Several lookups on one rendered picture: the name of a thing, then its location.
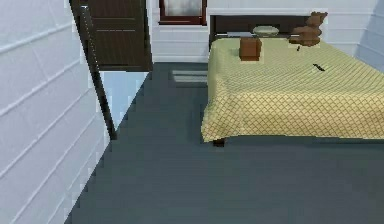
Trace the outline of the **yellow checked bed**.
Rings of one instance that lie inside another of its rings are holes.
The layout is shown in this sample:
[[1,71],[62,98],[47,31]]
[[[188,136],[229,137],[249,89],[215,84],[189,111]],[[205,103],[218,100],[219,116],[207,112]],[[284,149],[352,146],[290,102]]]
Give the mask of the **yellow checked bed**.
[[[211,16],[204,141],[221,146],[228,137],[261,135],[384,140],[384,73],[321,38],[311,47],[291,44],[293,29],[310,15]],[[279,34],[252,37],[262,42],[260,59],[242,61],[242,37],[227,32],[253,33],[257,26]]]

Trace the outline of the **dark brown room door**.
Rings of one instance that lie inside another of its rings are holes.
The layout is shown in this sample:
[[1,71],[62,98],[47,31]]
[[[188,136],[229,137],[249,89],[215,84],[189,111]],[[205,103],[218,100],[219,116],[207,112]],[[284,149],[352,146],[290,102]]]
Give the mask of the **dark brown room door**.
[[116,138],[103,71],[150,72],[146,0],[67,0],[109,137]]

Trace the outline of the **brown box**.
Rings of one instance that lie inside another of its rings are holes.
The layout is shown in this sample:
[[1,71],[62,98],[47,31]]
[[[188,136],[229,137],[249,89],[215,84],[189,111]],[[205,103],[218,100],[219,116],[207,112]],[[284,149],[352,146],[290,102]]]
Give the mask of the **brown box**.
[[240,39],[239,57],[242,61],[258,61],[262,42],[259,38],[242,37]]

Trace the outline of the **pale green pillow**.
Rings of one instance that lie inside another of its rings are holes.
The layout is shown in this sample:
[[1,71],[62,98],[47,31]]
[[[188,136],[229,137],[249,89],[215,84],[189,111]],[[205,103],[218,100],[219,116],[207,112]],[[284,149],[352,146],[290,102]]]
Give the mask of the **pale green pillow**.
[[253,33],[258,37],[274,37],[279,34],[279,29],[273,26],[257,26]]

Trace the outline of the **brown teddy bear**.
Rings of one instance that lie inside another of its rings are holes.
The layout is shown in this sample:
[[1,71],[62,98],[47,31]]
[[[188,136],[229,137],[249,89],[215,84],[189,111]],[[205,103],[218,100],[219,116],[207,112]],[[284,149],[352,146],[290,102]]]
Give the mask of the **brown teddy bear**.
[[311,47],[320,42],[322,30],[320,26],[327,17],[327,12],[312,12],[306,21],[306,25],[293,29],[288,41],[291,44],[300,44],[302,46]]

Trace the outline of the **red framed window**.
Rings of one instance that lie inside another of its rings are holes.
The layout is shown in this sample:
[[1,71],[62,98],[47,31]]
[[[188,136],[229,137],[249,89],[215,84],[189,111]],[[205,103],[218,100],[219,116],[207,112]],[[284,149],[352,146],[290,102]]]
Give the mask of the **red framed window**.
[[206,26],[207,0],[159,0],[160,25]]

